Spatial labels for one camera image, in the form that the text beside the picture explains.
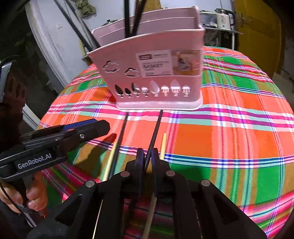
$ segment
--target plaid tablecloth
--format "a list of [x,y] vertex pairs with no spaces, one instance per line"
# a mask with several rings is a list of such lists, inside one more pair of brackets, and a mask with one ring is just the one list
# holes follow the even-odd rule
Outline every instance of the plaid tablecloth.
[[[293,111],[271,79],[232,50],[204,48],[201,90],[200,109],[164,111],[155,147],[167,132],[165,160],[171,169],[191,180],[209,179],[272,238],[293,208]],[[159,110],[129,112],[115,173],[135,158],[138,147],[148,148]],[[57,97],[39,128],[96,118],[106,119],[111,131],[44,171],[49,208],[85,181],[102,179],[124,115],[95,65]],[[141,238],[148,207],[147,199],[138,203],[125,238]],[[159,201],[149,238],[172,237],[171,202]]]

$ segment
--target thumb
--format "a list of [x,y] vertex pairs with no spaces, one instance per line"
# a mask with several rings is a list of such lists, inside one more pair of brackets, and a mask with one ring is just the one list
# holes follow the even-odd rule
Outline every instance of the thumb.
[[[4,190],[6,191],[6,193],[8,194],[8,196],[12,199],[12,201],[14,203],[16,203],[16,204],[22,204],[23,203],[22,196],[20,195],[20,193],[18,191],[16,191],[16,189],[13,186],[11,186],[10,184],[8,184],[8,183],[6,183],[5,181],[2,181],[2,180],[1,180],[1,184],[2,184],[2,186],[4,188]],[[13,206],[11,201],[6,197],[5,193],[3,192],[3,190],[1,188],[0,188],[0,199],[5,204],[7,204],[10,208],[13,207],[18,212],[18,210]]]

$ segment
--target kettle handle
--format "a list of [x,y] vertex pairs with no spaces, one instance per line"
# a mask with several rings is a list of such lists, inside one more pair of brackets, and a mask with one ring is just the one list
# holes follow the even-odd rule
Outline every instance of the kettle handle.
[[231,23],[231,26],[236,25],[236,17],[235,17],[235,14],[232,11],[229,11],[229,10],[226,10],[226,14],[232,14],[233,15],[234,22]]

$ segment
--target human hand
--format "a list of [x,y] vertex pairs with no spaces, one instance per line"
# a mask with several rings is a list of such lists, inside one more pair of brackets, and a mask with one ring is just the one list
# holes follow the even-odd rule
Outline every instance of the human hand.
[[[1,181],[5,191],[10,196],[12,201],[16,204],[22,204],[23,198],[16,189],[5,181]],[[34,180],[31,187],[26,191],[26,197],[29,199],[27,206],[35,211],[41,211],[47,206],[47,191],[43,181],[42,172],[34,174]],[[14,212],[20,213],[20,211],[8,200],[0,188],[0,199]]]

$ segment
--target basket base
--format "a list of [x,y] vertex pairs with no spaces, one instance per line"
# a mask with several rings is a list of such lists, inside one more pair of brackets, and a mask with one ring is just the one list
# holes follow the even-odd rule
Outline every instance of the basket base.
[[203,96],[200,91],[200,96],[197,101],[187,102],[168,102],[168,101],[143,101],[143,102],[117,102],[116,106],[122,110],[140,110],[140,109],[166,109],[166,110],[185,110],[192,111],[199,109],[203,104]]

